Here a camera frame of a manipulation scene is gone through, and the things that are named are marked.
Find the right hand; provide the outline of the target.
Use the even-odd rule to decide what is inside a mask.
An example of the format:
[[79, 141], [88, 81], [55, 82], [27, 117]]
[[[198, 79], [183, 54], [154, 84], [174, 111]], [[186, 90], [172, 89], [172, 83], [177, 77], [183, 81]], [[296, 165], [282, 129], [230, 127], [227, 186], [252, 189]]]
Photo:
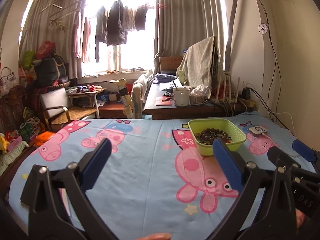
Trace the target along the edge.
[[297, 223], [297, 228], [300, 228], [305, 221], [305, 214], [302, 213], [302, 211], [296, 209], [296, 223]]

